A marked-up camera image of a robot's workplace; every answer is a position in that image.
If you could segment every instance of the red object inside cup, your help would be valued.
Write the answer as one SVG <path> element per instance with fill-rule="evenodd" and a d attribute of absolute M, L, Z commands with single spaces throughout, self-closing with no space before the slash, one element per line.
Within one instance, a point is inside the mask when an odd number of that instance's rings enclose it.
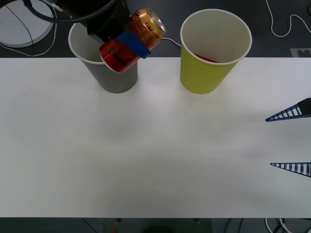
<path fill-rule="evenodd" d="M 197 57 L 203 59 L 204 61 L 207 61 L 207 62 L 214 62 L 214 63 L 218 63 L 218 62 L 215 62 L 213 60 L 210 60 L 209 58 L 207 57 L 204 57 L 204 56 L 201 56 L 201 55 L 198 55 L 198 54 L 195 54 Z"/>

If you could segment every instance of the paper cup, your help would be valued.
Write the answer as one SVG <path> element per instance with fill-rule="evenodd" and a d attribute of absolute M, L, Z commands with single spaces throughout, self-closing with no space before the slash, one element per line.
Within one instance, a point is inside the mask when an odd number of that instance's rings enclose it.
<path fill-rule="evenodd" d="M 213 91 L 252 46 L 252 35 L 246 23 L 218 9 L 190 15 L 181 26 L 180 38 L 180 79 L 186 89 L 197 94 Z"/>
<path fill-rule="evenodd" d="M 103 43 L 89 36 L 83 25 L 74 24 L 72 26 L 68 36 L 68 43 L 72 53 L 84 63 L 106 91 L 123 93 L 135 85 L 138 78 L 137 63 L 123 74 L 111 70 L 100 56 L 99 48 Z"/>

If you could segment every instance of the blue ladder-like object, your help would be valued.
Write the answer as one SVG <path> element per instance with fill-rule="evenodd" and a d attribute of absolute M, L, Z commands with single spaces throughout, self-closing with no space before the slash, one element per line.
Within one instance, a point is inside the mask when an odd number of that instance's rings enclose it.
<path fill-rule="evenodd" d="M 305 99 L 269 118 L 267 122 L 311 117 L 311 98 Z"/>
<path fill-rule="evenodd" d="M 311 178 L 311 163 L 271 163 L 270 165 Z"/>

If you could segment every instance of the dark floor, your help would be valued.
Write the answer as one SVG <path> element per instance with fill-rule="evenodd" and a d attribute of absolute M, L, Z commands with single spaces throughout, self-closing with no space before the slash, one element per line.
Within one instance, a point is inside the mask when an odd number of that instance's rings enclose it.
<path fill-rule="evenodd" d="M 98 233 L 225 233 L 228 219 L 122 219 L 87 218 L 87 222 Z M 237 233 L 241 219 L 233 219 L 226 233 Z M 268 219 L 272 230 L 275 219 Z M 291 232 L 304 233 L 311 227 L 311 221 L 304 219 L 286 219 Z M 81 218 L 0 218 L 1 233 L 94 233 Z M 264 219 L 246 218 L 240 233 L 268 233 Z"/>
<path fill-rule="evenodd" d="M 290 14 L 301 16 L 311 27 L 311 17 L 307 14 L 307 6 L 311 0 L 268 0 L 274 15 L 274 30 L 277 34 L 288 31 Z M 207 8 L 218 8 L 235 13 L 249 26 L 253 35 L 253 46 L 249 57 L 292 57 L 290 49 L 311 48 L 311 34 L 304 24 L 293 18 L 291 33 L 285 38 L 278 38 L 270 32 L 270 15 L 265 0 L 127 0 L 131 12 L 148 6 L 156 11 L 167 28 L 166 37 L 180 43 L 179 30 L 183 21 L 192 13 Z M 66 18 L 65 13 L 58 17 Z M 53 48 L 42 57 L 73 57 L 68 47 L 68 33 L 71 25 L 57 25 L 56 41 Z M 52 43 L 53 30 L 42 41 L 35 45 L 35 54 L 44 52 Z M 21 51 L 30 53 L 30 48 Z M 309 50 L 298 51 L 302 57 L 311 57 Z M 170 41 L 163 41 L 152 50 L 153 57 L 179 57 L 180 48 Z M 22 54 L 0 47 L 0 57 L 25 57 Z"/>

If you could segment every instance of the white table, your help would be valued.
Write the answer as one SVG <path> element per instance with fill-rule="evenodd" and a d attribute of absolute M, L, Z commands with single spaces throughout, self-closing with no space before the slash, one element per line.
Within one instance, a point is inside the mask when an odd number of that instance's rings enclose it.
<path fill-rule="evenodd" d="M 246 58 L 211 94 L 179 58 L 104 91 L 76 58 L 0 59 L 0 217 L 310 217 L 311 59 Z"/>

